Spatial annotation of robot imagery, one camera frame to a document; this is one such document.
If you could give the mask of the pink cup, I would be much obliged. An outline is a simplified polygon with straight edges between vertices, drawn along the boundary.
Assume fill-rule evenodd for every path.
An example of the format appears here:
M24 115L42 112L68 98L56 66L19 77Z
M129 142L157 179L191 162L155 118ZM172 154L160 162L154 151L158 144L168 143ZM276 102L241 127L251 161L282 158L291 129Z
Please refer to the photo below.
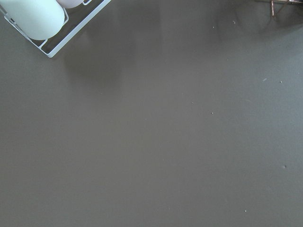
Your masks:
M83 0L56 0L63 8L71 9L83 3Z

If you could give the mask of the mint green cup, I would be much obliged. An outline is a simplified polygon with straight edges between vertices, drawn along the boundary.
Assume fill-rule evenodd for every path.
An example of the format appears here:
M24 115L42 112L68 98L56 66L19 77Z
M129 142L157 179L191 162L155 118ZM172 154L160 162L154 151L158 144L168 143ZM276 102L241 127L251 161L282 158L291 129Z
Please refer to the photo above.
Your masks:
M55 0L2 0L0 5L31 39L45 40L62 28L65 13Z

